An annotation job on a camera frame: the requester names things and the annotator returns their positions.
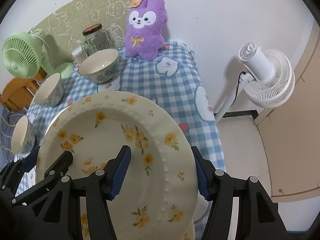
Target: metal screw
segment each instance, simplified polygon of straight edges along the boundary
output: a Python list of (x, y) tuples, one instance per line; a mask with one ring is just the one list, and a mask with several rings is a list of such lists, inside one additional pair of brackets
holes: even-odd
[(96, 175), (97, 176), (102, 176), (104, 174), (104, 170), (96, 170)]
[(258, 182), (258, 179), (254, 176), (251, 176), (250, 177), (250, 181), (253, 182), (253, 183), (257, 183)]
[(216, 170), (214, 172), (217, 176), (223, 176), (224, 172), (222, 170)]
[(64, 176), (64, 177), (62, 177), (61, 181), (62, 181), (62, 182), (67, 182), (67, 181), (69, 181), (69, 176)]

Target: tile floor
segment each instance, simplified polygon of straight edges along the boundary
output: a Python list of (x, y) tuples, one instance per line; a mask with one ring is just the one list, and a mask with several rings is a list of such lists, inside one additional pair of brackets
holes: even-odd
[[(266, 153), (258, 128), (251, 116), (221, 119), (218, 130), (227, 173), (240, 179), (256, 176), (271, 195), (271, 181)], [(238, 198), (234, 198), (229, 240), (234, 240), (238, 219)]]

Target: stuffed animal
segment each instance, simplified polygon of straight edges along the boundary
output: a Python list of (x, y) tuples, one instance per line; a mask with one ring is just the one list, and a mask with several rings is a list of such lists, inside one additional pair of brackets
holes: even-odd
[(132, 8), (127, 17), (127, 33), (124, 37), (125, 55), (143, 59), (155, 59), (164, 46), (162, 28), (167, 22), (164, 0), (142, 0)]

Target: orange tag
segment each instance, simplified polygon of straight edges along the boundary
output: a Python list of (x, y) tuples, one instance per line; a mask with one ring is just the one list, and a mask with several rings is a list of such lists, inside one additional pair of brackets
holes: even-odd
[(137, 7), (139, 6), (139, 4), (142, 2), (142, 0), (133, 0), (128, 7), (132, 8), (132, 7)]

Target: blue checkered tablecloth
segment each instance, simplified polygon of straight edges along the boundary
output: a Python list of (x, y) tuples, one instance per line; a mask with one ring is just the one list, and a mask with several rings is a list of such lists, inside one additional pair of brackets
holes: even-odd
[[(75, 68), (64, 83), (64, 97), (58, 106), (41, 107), (31, 103), (27, 116), (33, 123), (38, 141), (44, 137), (51, 120), (71, 103), (98, 91), (127, 91), (149, 98), (162, 107), (180, 126), (190, 145), (197, 146), (203, 157), (211, 160), (217, 169), (225, 170), (217, 124), (201, 84), (193, 51), (183, 43), (166, 42), (158, 57), (148, 61), (125, 57), (124, 47), (118, 50), (119, 72), (108, 84), (94, 84), (80, 76)], [(31, 187), (29, 184), (33, 182), (30, 181), (25, 174), (17, 194)], [(202, 236), (211, 206), (201, 197), (198, 202), (201, 205), (197, 204), (195, 214), (198, 213), (194, 216), (196, 240)]]

